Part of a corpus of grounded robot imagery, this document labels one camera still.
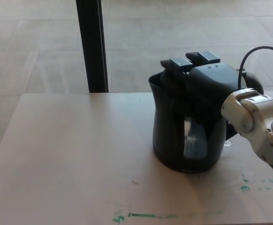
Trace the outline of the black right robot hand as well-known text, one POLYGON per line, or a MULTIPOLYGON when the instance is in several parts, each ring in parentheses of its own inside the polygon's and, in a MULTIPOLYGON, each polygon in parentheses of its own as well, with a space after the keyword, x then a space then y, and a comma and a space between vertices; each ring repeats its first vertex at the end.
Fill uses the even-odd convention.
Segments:
POLYGON ((237 72, 211 51, 188 52, 185 57, 162 60, 161 86, 178 113, 198 122, 221 116, 229 94, 238 89, 237 72))

